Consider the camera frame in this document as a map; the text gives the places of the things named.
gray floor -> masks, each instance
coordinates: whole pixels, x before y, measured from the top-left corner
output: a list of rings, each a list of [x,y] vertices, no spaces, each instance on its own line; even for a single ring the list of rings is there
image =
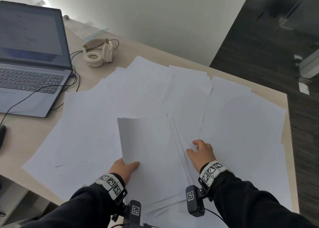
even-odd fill
[[[288,95],[300,213],[319,226],[319,78],[300,93],[294,54],[316,50],[316,36],[277,28],[278,20],[242,8],[210,67]]]

black jacket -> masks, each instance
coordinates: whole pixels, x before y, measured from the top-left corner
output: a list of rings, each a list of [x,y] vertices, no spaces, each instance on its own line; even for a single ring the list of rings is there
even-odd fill
[[[124,185],[120,176],[116,176]],[[251,182],[242,181],[228,171],[218,175],[214,183],[217,186],[209,195],[229,228],[316,228],[303,216],[280,205],[269,192],[259,191]],[[79,189],[68,202],[23,228],[107,227],[110,216],[116,212],[117,206],[104,187],[92,184]]]

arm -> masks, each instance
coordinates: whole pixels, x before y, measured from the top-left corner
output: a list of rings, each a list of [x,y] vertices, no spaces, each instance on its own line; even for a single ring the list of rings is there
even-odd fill
[[[114,162],[109,173],[115,175],[122,186],[129,182],[130,176],[139,166],[139,162],[125,165],[123,159]],[[80,188],[69,201],[40,218],[30,222],[23,228],[86,228],[107,227],[111,215],[118,207],[111,199],[108,191],[100,184],[92,184]]]
[[[187,155],[200,173],[216,158],[210,144],[201,140],[193,143],[198,145],[198,152],[188,149]],[[251,182],[242,181],[229,171],[222,172],[215,178],[208,195],[213,198],[218,212],[229,228],[316,227],[303,216],[280,205],[269,192],[258,190]]]

white headphones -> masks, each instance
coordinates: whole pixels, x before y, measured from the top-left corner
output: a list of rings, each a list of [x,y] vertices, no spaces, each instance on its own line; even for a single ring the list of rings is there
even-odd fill
[[[87,49],[97,43],[105,43],[102,50],[102,55],[99,52],[87,52]],[[113,44],[109,39],[93,39],[83,46],[84,60],[89,66],[100,67],[103,62],[112,62],[114,55]]]

touchpad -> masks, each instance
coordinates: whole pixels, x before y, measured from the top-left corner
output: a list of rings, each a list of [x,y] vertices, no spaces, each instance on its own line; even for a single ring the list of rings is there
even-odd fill
[[[0,92],[0,111],[8,111],[16,94]]]

